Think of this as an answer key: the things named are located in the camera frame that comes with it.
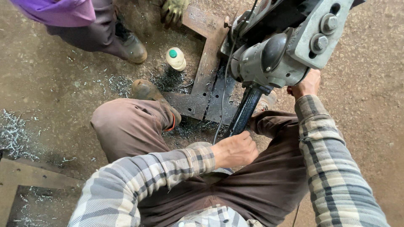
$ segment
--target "green bottle cap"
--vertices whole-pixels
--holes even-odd
[[[172,58],[177,57],[177,52],[175,50],[170,50],[169,54],[170,54],[170,57],[172,57]]]

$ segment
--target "human hand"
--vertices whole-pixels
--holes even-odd
[[[305,95],[317,95],[320,86],[321,72],[318,69],[311,69],[302,82],[295,86],[288,86],[286,91],[295,97],[297,101]]]
[[[182,18],[189,4],[189,0],[167,0],[160,11],[161,23],[165,28],[178,27],[182,24]]]
[[[258,157],[257,145],[248,131],[225,138],[210,147],[215,156],[215,168],[245,166]]]

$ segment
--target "brown pants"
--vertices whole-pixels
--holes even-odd
[[[46,25],[50,35],[57,35],[66,43],[85,51],[101,51],[128,59],[123,42],[115,35],[115,10],[112,0],[92,0],[95,22],[84,27],[57,27]]]
[[[172,125],[173,116],[159,102],[116,99],[98,107],[91,123],[109,162],[169,151],[161,131]],[[154,192],[138,205],[141,223],[169,226],[190,212],[221,204],[263,226],[280,224],[308,191],[297,117],[264,111],[251,119],[250,127],[272,138],[253,163],[212,185],[193,177],[171,191]]]

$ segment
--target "drilled hole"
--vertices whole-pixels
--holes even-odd
[[[317,57],[317,54],[315,54],[313,51],[310,51],[309,58],[314,59],[315,57]]]
[[[334,14],[334,15],[337,15],[337,13],[339,12],[340,9],[341,9],[341,5],[338,4],[338,3],[334,3],[334,4],[331,6],[330,13],[332,13],[332,14]]]

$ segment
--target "plastic bottle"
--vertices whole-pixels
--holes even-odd
[[[177,71],[183,71],[187,66],[184,53],[177,47],[173,47],[167,51],[166,60]]]

